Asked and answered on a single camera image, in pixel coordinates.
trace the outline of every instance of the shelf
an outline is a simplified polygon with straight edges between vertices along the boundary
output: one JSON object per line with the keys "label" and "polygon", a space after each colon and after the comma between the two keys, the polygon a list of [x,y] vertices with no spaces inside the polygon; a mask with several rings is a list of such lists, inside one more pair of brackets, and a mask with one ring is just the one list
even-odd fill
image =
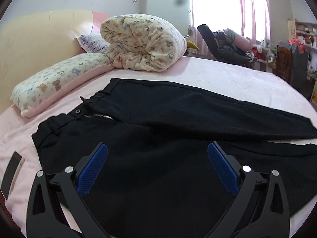
{"label": "shelf", "polygon": [[305,44],[305,47],[308,47],[308,48],[310,48],[310,49],[313,49],[313,50],[317,51],[317,48],[312,47],[312,46],[310,46],[310,45]]}
{"label": "shelf", "polygon": [[299,34],[304,34],[304,35],[308,35],[308,36],[315,36],[317,37],[317,34],[314,34],[314,33],[307,33],[307,32],[304,32],[304,31],[300,31],[300,30],[297,30],[296,33],[299,33]]}
{"label": "shelf", "polygon": [[317,23],[311,23],[311,22],[302,22],[302,21],[295,21],[295,23],[299,25],[310,25],[310,26],[316,26]]}
{"label": "shelf", "polygon": [[315,81],[317,80],[317,76],[314,73],[307,72],[307,75],[313,78]]}

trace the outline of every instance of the bear print pillow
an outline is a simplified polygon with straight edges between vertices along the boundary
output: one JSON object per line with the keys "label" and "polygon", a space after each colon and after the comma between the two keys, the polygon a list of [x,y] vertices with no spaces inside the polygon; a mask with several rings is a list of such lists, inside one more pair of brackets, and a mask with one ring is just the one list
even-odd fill
{"label": "bear print pillow", "polygon": [[27,78],[13,89],[11,100],[22,117],[33,117],[82,83],[112,70],[103,53],[79,54]]}

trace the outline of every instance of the black chair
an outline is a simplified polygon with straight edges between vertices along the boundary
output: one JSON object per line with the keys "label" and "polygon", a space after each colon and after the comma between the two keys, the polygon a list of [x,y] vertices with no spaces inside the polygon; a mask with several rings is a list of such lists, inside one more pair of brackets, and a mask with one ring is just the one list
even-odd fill
{"label": "black chair", "polygon": [[213,54],[217,61],[235,65],[244,65],[248,63],[248,57],[219,47],[215,35],[206,24],[198,26],[197,29],[203,40],[206,42],[209,51]]}

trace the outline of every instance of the red item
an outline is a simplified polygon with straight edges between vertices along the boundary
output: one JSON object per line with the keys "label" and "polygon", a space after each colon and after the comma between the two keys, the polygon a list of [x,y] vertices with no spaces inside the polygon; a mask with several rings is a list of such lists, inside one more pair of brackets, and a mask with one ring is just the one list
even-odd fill
{"label": "red item", "polygon": [[262,53],[259,53],[256,48],[251,48],[250,51],[253,52],[254,56],[257,57],[258,59],[262,59],[262,60],[266,59],[267,53],[266,52],[263,53],[264,52],[263,50],[262,50],[263,51]]}
{"label": "red item", "polygon": [[289,40],[288,42],[290,45],[298,46],[298,51],[300,54],[303,54],[307,49],[307,47],[305,47],[305,45],[302,44],[297,38],[293,38],[293,39]]}

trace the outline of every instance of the rolled comforter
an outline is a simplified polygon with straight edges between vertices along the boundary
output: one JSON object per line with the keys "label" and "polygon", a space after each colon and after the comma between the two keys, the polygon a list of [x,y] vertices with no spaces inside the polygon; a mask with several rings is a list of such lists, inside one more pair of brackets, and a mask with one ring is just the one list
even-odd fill
{"label": "rolled comforter", "polygon": [[180,32],[156,16],[111,17],[102,23],[100,33],[111,43],[106,55],[116,68],[164,71],[187,50],[186,40]]}

